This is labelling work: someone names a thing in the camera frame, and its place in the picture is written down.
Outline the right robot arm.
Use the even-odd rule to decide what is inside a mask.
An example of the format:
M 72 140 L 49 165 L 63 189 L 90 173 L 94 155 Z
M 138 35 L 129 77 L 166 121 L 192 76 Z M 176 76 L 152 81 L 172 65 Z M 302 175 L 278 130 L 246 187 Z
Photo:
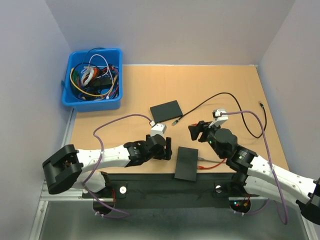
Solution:
M 320 181 L 270 164 L 256 152 L 238 144 L 229 129 L 200 121 L 188 126 L 193 141 L 207 142 L 220 159 L 236 172 L 231 192 L 258 195 L 287 206 L 299 207 L 310 222 L 320 223 Z

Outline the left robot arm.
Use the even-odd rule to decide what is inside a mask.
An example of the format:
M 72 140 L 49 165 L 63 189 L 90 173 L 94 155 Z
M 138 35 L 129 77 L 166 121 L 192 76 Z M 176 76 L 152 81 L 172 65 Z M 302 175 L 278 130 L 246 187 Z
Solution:
M 42 168 L 51 195 L 86 186 L 100 197 L 106 197 L 111 193 L 111 184 L 98 173 L 99 169 L 141 166 L 151 159 L 168 161 L 171 156 L 172 139 L 156 134 L 103 150 L 76 149 L 68 144 L 45 160 Z

